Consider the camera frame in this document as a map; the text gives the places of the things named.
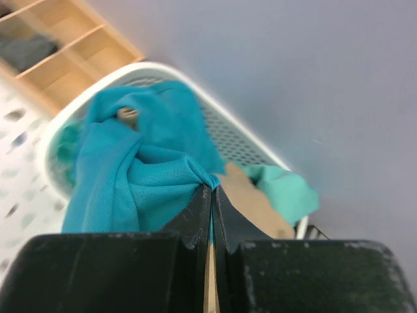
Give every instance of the blue fabric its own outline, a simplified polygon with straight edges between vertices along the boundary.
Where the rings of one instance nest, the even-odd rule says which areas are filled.
[[[249,165],[243,170],[291,225],[319,208],[319,195],[296,173],[274,165]]]
[[[132,130],[117,110],[140,111]],[[75,160],[76,185],[63,232],[154,231],[184,207],[224,164],[198,103],[182,83],[99,92],[85,119]]]

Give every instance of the white floor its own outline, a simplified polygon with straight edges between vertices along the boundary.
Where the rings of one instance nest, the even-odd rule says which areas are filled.
[[[47,122],[0,81],[0,285],[29,238],[61,229],[64,206],[35,166],[36,144]]]

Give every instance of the wooden shelf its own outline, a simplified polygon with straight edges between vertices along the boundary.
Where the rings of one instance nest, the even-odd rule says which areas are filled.
[[[36,87],[61,108],[94,83],[94,78],[63,53],[48,59],[19,79]]]
[[[63,44],[70,44],[97,24],[68,0],[44,0],[29,12],[41,21]]]
[[[14,39],[29,39],[37,34],[35,28],[28,24],[21,14],[13,14],[0,19],[0,36]]]
[[[34,3],[41,2],[42,0],[6,0],[4,3],[13,10],[26,8]]]
[[[102,77],[134,62],[136,56],[101,28],[75,43],[71,48]]]
[[[80,0],[6,0],[13,12],[0,18],[0,36],[26,40],[42,34],[59,51],[18,73],[0,58],[0,74],[52,115],[100,78],[143,59]]]

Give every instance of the white laundry basket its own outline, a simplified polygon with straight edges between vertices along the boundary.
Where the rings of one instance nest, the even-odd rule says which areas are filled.
[[[105,88],[121,85],[148,86],[164,80],[178,80],[188,85],[194,92],[199,99],[207,130],[224,159],[238,162],[243,166],[250,164],[275,164],[290,170],[280,158],[189,77],[172,67],[160,63],[134,63],[116,70],[86,89],[63,109],[45,129],[39,143],[38,162],[40,171],[50,183],[53,192],[65,203],[68,203],[70,199],[70,191],[63,184],[64,177],[62,177],[62,174],[55,173],[51,163],[51,160],[54,159],[51,147],[58,140],[57,135],[59,131],[71,121],[82,118],[90,100],[97,92]],[[305,216],[297,224],[297,239],[304,238],[307,224],[308,216]]]

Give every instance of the shelf compartment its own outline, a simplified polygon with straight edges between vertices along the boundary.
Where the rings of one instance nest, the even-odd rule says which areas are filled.
[[[21,8],[26,8],[31,6],[37,2],[41,2],[43,0],[6,0],[3,1],[6,6],[11,8],[12,10],[19,10]]]
[[[9,39],[30,39],[38,31],[21,17],[21,14],[10,14],[0,20],[0,37]]]
[[[63,53],[33,67],[19,80],[34,87],[60,108],[64,108],[94,83],[91,76]]]
[[[122,46],[104,28],[89,34],[70,49],[102,77],[137,59],[136,55]]]
[[[71,44],[98,26],[70,0],[43,0],[27,11],[63,44]]]

